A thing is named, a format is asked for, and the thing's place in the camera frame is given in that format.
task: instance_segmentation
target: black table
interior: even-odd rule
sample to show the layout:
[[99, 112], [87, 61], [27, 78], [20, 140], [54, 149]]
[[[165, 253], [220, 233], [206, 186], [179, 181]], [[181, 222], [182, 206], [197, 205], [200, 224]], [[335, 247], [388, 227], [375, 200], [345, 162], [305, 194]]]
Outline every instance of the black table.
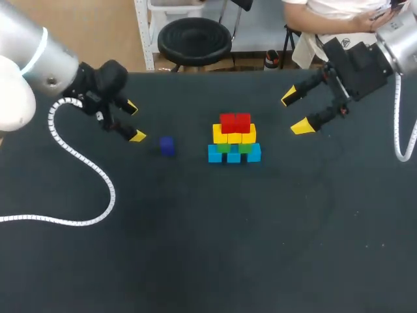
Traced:
[[[281, 96], [310, 72], [133, 74], [127, 120], [149, 136], [126, 143], [71, 107], [60, 135], [110, 176], [117, 204], [101, 223], [0, 224], [2, 312], [417, 311], [417, 155], [394, 155], [394, 84], [352, 104], [317, 134], [289, 127], [330, 101], [320, 87], [292, 108]], [[403, 84], [403, 148], [417, 117]], [[89, 219], [106, 185], [48, 132], [51, 99], [0, 149], [0, 215]], [[248, 112], [259, 164], [208, 164], [222, 112]], [[160, 156], [173, 136], [177, 157]]]

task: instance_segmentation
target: white cable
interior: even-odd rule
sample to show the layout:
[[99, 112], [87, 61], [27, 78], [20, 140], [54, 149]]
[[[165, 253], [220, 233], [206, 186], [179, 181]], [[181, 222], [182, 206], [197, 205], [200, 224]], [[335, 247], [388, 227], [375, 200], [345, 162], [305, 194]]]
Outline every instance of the white cable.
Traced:
[[113, 210], [113, 207], [115, 206], [116, 202], [116, 192], [113, 186], [113, 183], [111, 182], [110, 178], [102, 171], [101, 168], [99, 168], [96, 164], [91, 162], [88, 158], [84, 157], [83, 155], [79, 154], [77, 151], [75, 151], [73, 148], [71, 148], [69, 145], [67, 145], [61, 137], [58, 135], [57, 130], [55, 129], [55, 112], [57, 109], [62, 106], [63, 104], [73, 104], [79, 108], [82, 108], [83, 104], [78, 99], [74, 98], [62, 98], [55, 102], [53, 106], [50, 109], [49, 115], [48, 115], [48, 125], [50, 128], [51, 135], [53, 139], [65, 150], [68, 151], [71, 155], [76, 157], [78, 160], [85, 163], [87, 166], [92, 168], [98, 175], [100, 175], [104, 182], [107, 184], [109, 191], [110, 191], [110, 202], [107, 206], [107, 209], [98, 217], [92, 219], [92, 220], [82, 220], [82, 221], [75, 221], [75, 220], [61, 220], [60, 218], [53, 218], [48, 216], [42, 216], [42, 215], [13, 215], [13, 216], [0, 216], [0, 222], [11, 222], [13, 220], [38, 220], [43, 222], [49, 222], [49, 223], [55, 223], [65, 226], [90, 226], [93, 224], [96, 224], [98, 222], [101, 222], [103, 219], [105, 219]]
[[401, 103], [401, 76], [395, 74], [395, 106], [394, 106], [394, 146], [395, 146], [395, 155], [398, 160], [406, 162], [410, 160], [412, 151], [414, 150], [414, 145], [417, 140], [417, 121], [414, 124], [414, 128], [411, 133], [409, 145], [405, 151], [405, 155], [401, 154], [401, 147], [399, 143], [399, 105]]

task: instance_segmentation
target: green block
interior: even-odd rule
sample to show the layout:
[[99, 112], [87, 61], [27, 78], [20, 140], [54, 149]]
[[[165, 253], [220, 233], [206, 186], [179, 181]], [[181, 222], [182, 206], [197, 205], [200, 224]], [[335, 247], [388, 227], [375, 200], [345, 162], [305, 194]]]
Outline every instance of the green block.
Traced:
[[231, 150], [231, 145], [228, 143], [222, 143], [217, 145], [217, 153], [229, 153]]
[[252, 153], [252, 144], [251, 143], [241, 143], [239, 145], [239, 153]]

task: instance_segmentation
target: blue cube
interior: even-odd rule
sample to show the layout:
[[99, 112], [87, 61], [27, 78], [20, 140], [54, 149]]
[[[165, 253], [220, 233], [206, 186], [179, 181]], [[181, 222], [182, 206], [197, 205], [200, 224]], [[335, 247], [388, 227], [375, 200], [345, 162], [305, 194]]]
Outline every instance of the blue cube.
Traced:
[[222, 163], [222, 154], [217, 152], [217, 145], [208, 145], [208, 163]]
[[173, 157], [175, 155], [174, 138], [162, 137], [159, 141], [161, 153], [166, 157]]
[[240, 163], [238, 145], [232, 145], [230, 152], [227, 154], [227, 163]]
[[252, 144], [252, 152], [248, 153], [249, 162], [260, 162], [261, 161], [261, 145], [259, 143]]

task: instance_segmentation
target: person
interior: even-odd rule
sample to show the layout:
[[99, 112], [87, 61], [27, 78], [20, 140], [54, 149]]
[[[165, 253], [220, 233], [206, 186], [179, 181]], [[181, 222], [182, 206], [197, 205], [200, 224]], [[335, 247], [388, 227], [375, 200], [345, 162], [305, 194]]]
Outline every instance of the person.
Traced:
[[287, 26], [302, 32], [293, 52], [300, 68], [309, 68], [315, 56], [328, 61], [317, 37], [323, 44], [336, 37], [345, 49], [361, 41], [371, 45], [376, 42], [375, 31], [397, 12], [390, 9], [391, 0], [282, 1]]

